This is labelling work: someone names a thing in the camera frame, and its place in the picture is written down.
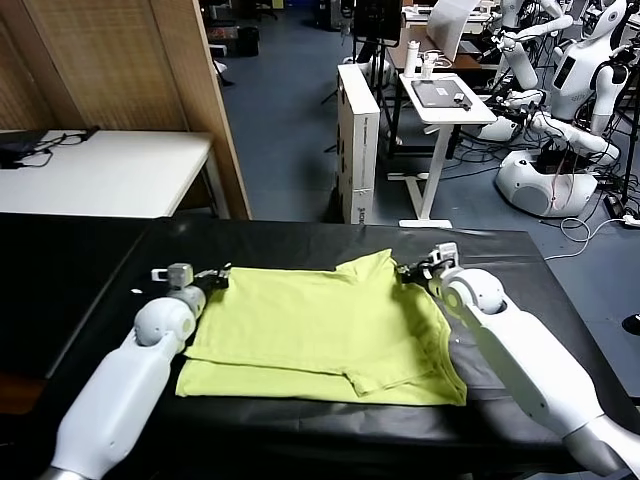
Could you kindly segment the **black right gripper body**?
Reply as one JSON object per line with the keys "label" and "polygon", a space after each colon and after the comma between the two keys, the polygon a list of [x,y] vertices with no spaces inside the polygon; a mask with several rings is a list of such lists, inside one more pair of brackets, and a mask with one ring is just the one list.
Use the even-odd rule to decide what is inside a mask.
{"label": "black right gripper body", "polygon": [[441,263],[422,260],[419,262],[419,269],[415,272],[416,282],[426,291],[436,291],[441,287]]}

